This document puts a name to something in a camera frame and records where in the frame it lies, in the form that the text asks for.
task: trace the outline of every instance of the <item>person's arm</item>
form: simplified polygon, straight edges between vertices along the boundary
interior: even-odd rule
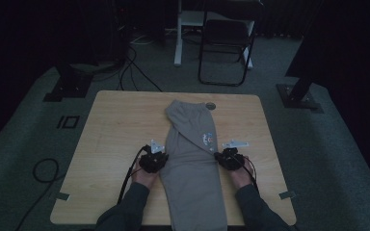
[[[249,161],[245,168],[252,173]],[[248,173],[241,167],[229,172],[233,185],[236,187],[236,200],[242,211],[243,221],[249,231],[285,231],[290,230],[281,217],[273,212],[260,195]]]
[[[140,169],[137,161],[132,175],[132,184],[120,204],[102,214],[95,225],[96,231],[139,230],[143,221],[143,210],[158,173],[147,173]]]

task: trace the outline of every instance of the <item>human hand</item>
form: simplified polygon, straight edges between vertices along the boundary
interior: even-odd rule
[[[252,174],[253,168],[251,168],[249,157],[244,156],[247,160],[245,160],[245,168]],[[249,184],[252,184],[251,176],[248,175],[246,170],[242,167],[239,167],[236,170],[230,170],[229,171],[230,178],[232,179],[233,185],[235,186],[236,190],[239,190],[240,188],[247,186]]]
[[[135,164],[135,168],[133,170],[132,175],[132,182],[137,182],[146,186],[149,190],[151,190],[152,185],[154,184],[155,180],[158,177],[159,172],[156,173],[148,173],[140,167],[140,159],[138,158]]]

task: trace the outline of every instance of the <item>stand base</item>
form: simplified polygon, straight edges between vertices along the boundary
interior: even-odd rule
[[[62,77],[59,78],[52,92],[47,93],[43,102],[61,102],[63,98],[84,98],[92,83],[93,75],[78,74],[78,81],[73,88],[64,88]]]
[[[319,103],[314,102],[310,92],[308,92],[301,101],[291,100],[289,94],[293,85],[276,85],[278,93],[285,108],[309,109],[312,113],[323,114],[324,111]]]

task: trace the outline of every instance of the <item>wooden table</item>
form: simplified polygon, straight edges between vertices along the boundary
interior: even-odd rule
[[[104,211],[115,205],[126,171],[140,148],[150,144],[151,139],[165,144],[171,126],[165,109],[174,99],[190,103],[213,102],[216,105],[211,112],[218,143],[234,139],[250,144],[238,149],[254,162],[262,198],[288,224],[295,224],[290,198],[279,197],[287,188],[257,96],[109,90],[99,92],[94,100],[61,188],[61,193],[69,194],[69,199],[57,199],[51,221],[57,224],[94,224]],[[219,169],[227,223],[243,225],[234,198],[235,190],[226,170]],[[143,225],[170,224],[166,194],[158,179],[145,207]]]

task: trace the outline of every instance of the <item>chair backrest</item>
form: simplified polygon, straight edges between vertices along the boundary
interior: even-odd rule
[[[205,11],[233,20],[258,21],[264,6],[260,0],[205,0]]]

